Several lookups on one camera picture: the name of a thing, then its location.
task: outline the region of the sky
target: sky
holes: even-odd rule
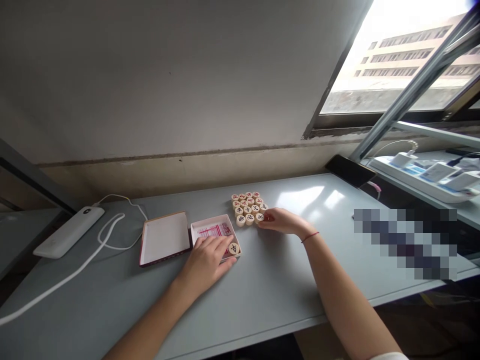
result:
[[[373,41],[428,29],[472,5],[472,0],[374,0],[344,67],[357,64]]]

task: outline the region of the forearm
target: forearm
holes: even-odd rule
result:
[[[153,359],[167,334],[194,301],[180,281],[175,280],[103,359]]]
[[[401,352],[395,339],[342,268],[322,237],[304,243],[323,308],[340,341],[353,359]]]

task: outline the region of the white wall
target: white wall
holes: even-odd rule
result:
[[[9,1],[0,136],[33,163],[298,143],[367,3]]]

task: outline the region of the charging cable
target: charging cable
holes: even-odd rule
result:
[[[376,199],[380,200],[380,194],[382,193],[382,189],[380,188],[380,186],[371,181],[368,181],[367,184],[372,186],[376,190]]]
[[[125,198],[128,200],[128,202],[130,203],[130,205],[134,206],[134,207],[138,207],[138,209],[140,210],[141,214],[143,215],[143,217],[145,218],[145,221],[148,220],[147,216],[145,215],[144,211],[142,210],[142,208],[140,207],[140,205],[137,205],[137,204],[133,204],[130,199],[126,196],[122,196],[122,195],[116,195],[116,194],[109,194],[107,196],[105,196],[102,200],[100,200],[99,202],[96,202],[95,204],[93,204],[92,207],[97,207],[103,200],[105,200],[107,197],[109,196],[117,196],[117,197],[120,197],[120,198]],[[122,220],[123,218],[125,217],[125,214],[123,212],[120,212],[118,214],[116,214],[114,217],[112,217],[102,228],[101,230],[98,232],[98,235],[96,237],[96,239],[98,240],[98,242],[100,243],[100,246],[94,251],[94,253],[92,255],[90,255],[90,257],[74,272],[72,273],[70,276],[64,278],[62,281],[60,281],[59,283],[57,283],[56,285],[52,286],[50,289],[48,289],[47,291],[45,291],[44,293],[42,293],[41,295],[37,296],[36,298],[34,298],[32,301],[30,301],[29,303],[27,303],[26,305],[22,306],[20,309],[18,309],[17,311],[11,313],[10,315],[7,315],[5,317],[2,317],[0,318],[0,326],[2,325],[5,325],[9,322],[11,322],[12,320],[15,320],[16,318],[18,318],[20,315],[22,315],[23,313],[25,313],[28,309],[30,309],[31,307],[33,307],[34,305],[38,304],[40,301],[42,301],[43,299],[45,299],[48,295],[50,295],[51,293],[53,293],[55,290],[59,289],[60,287],[62,287],[63,285],[65,285],[66,283],[68,283],[70,280],[72,280],[74,277],[76,277],[78,274],[80,274],[82,272],[83,269],[85,269],[87,267],[87,265],[94,259],[95,256],[97,256],[97,254],[100,252],[100,250],[102,250],[104,247],[107,247],[107,248],[110,248],[110,249],[114,249],[114,250],[128,250],[130,248],[132,248],[136,243],[137,241],[140,239],[141,235],[138,236],[138,238],[135,240],[135,242],[129,246],[129,247],[113,247],[113,246],[109,246],[107,245],[107,241],[110,239],[110,236],[112,235],[112,231],[114,230],[114,227],[115,225],[120,221]],[[105,240],[101,240],[101,236],[102,236],[102,233],[104,232],[105,228],[112,222],[112,224],[110,225],[110,228],[108,229],[108,232],[106,234],[106,237],[105,237]]]
[[[410,156],[412,155],[418,148],[419,148],[419,144],[414,141],[414,140],[397,140],[397,141],[393,141],[393,142],[390,142],[388,143],[387,145],[381,147],[378,151],[376,151],[372,156],[371,158],[368,160],[368,162],[366,163],[366,166],[368,166],[370,164],[370,162],[372,161],[372,159],[375,158],[375,155],[377,155],[379,152],[381,152],[383,149],[385,149],[387,146],[389,145],[392,145],[392,144],[395,144],[395,143],[402,143],[402,142],[407,142],[409,144],[411,144],[411,150],[409,152],[407,152],[407,156]]]
[[[480,155],[480,152],[471,152],[471,153],[462,155],[462,156],[460,156],[459,158],[456,158],[455,160],[450,160],[450,161],[447,162],[446,164],[447,164],[448,166],[454,167],[454,166],[457,165],[463,158],[468,158],[470,155]]]

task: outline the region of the sleeve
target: sleeve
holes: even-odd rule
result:
[[[372,357],[370,360],[409,360],[401,352],[387,352],[382,355]]]

